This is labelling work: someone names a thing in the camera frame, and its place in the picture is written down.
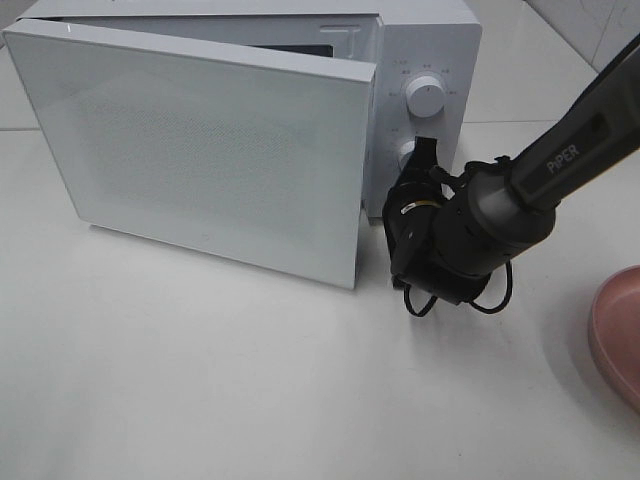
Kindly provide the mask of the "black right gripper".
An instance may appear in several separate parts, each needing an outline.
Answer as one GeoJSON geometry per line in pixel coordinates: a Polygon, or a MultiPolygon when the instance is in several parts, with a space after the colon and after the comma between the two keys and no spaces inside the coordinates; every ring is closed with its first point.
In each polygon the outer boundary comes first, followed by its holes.
{"type": "Polygon", "coordinates": [[[482,293],[488,277],[465,277],[439,258],[431,227],[446,202],[441,186],[428,174],[438,166],[435,138],[416,136],[413,150],[383,207],[383,224],[391,262],[393,285],[403,290],[404,303],[420,289],[430,295],[429,306],[439,300],[458,305],[482,293]]]}

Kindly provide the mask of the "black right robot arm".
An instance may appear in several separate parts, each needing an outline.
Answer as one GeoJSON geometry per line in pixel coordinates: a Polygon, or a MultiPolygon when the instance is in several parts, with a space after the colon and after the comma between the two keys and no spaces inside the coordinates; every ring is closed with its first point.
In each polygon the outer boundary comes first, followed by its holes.
{"type": "Polygon", "coordinates": [[[568,195],[639,147],[639,40],[633,38],[566,114],[515,158],[439,166],[437,142],[418,137],[383,206],[394,288],[498,313],[513,292],[514,258],[552,232],[568,195]]]}

